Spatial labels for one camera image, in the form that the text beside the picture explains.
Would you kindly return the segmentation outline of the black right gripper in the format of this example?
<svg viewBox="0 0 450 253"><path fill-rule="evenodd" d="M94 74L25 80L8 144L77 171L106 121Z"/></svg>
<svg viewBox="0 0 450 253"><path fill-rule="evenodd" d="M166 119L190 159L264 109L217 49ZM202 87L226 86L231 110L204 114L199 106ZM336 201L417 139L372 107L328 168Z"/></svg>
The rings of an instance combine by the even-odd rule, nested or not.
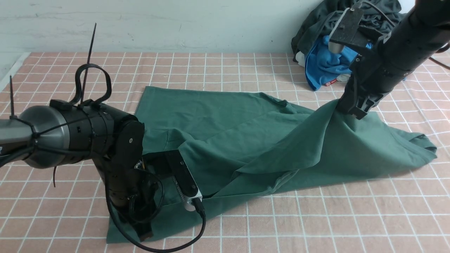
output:
<svg viewBox="0 0 450 253"><path fill-rule="evenodd" d="M350 76L344 94L337 103L336 110L361 120L383 98L383 93L370 91L362 85L357 76Z"/></svg>

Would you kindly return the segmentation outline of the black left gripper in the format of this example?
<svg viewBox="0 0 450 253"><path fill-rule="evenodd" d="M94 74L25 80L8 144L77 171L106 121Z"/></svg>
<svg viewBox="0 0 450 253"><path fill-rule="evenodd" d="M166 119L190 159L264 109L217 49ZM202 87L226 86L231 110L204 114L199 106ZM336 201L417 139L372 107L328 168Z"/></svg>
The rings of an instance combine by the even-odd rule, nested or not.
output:
<svg viewBox="0 0 450 253"><path fill-rule="evenodd" d="M151 221L159 213L164 200L161 180L145 169L105 172L105 197L108 212L119 232L132 239L123 224L129 224L139 242L153 236Z"/></svg>

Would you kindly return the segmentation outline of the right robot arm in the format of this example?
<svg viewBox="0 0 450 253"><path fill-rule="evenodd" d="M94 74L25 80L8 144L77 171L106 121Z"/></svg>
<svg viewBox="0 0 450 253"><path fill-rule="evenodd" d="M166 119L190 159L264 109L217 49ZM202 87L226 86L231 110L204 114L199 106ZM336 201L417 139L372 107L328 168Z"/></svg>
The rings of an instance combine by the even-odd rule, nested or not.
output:
<svg viewBox="0 0 450 253"><path fill-rule="evenodd" d="M388 34L360 26L363 1L347 8L329 36L333 53L351 48L358 56L336 109L362 119L400 82L449 43L448 0L418 0Z"/></svg>

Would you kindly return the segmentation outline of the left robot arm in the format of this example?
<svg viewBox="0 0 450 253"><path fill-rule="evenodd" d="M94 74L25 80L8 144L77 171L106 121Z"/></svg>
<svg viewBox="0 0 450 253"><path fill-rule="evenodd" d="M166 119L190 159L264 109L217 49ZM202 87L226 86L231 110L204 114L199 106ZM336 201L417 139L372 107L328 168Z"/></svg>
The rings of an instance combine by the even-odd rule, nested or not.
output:
<svg viewBox="0 0 450 253"><path fill-rule="evenodd" d="M51 100L1 120L1 165L24 161L46 169L91 160L119 219L142 242L153 236L157 180L145 171L144 125L106 104L75 106Z"/></svg>

